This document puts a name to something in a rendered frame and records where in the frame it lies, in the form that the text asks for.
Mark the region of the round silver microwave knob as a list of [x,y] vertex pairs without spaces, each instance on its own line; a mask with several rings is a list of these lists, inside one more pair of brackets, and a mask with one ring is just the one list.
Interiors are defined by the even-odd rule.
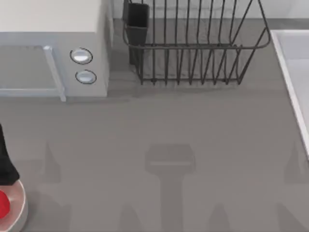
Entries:
[[90,70],[82,70],[75,74],[76,80],[84,85],[91,85],[96,82],[97,76]]
[[91,63],[93,55],[89,50],[80,47],[70,51],[70,58],[77,64],[86,65]]

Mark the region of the black cutlery holder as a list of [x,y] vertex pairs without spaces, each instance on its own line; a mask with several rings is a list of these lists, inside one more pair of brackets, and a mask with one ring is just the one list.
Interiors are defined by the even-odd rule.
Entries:
[[139,62],[139,47],[144,47],[149,27],[150,7],[146,3],[123,1],[123,22],[128,39],[129,64]]

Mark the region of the pale microwave oven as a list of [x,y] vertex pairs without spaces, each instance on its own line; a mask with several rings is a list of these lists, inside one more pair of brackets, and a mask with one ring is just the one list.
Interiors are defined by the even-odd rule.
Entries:
[[[113,36],[110,0],[0,0],[0,97],[106,97]],[[80,47],[91,63],[71,60]],[[79,83],[82,70],[96,82]]]

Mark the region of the white sink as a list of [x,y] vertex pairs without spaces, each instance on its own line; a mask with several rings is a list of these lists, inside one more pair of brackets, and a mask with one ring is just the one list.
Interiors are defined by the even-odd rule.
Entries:
[[309,160],[309,29],[270,33]]

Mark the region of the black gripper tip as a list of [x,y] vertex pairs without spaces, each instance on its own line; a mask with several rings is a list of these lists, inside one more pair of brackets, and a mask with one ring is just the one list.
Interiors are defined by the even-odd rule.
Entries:
[[19,178],[19,172],[9,157],[0,124],[0,186],[12,186]]

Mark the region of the grey plate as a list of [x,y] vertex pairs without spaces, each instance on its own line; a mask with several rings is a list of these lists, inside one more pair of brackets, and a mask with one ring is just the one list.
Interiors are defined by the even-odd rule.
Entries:
[[12,186],[0,186],[10,200],[9,214],[0,219],[0,232],[22,232],[28,218],[28,199],[21,180]]

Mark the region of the red apple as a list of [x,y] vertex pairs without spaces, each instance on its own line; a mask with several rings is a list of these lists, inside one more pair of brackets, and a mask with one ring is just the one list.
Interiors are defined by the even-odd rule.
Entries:
[[0,219],[5,218],[11,209],[11,203],[8,195],[0,190]]

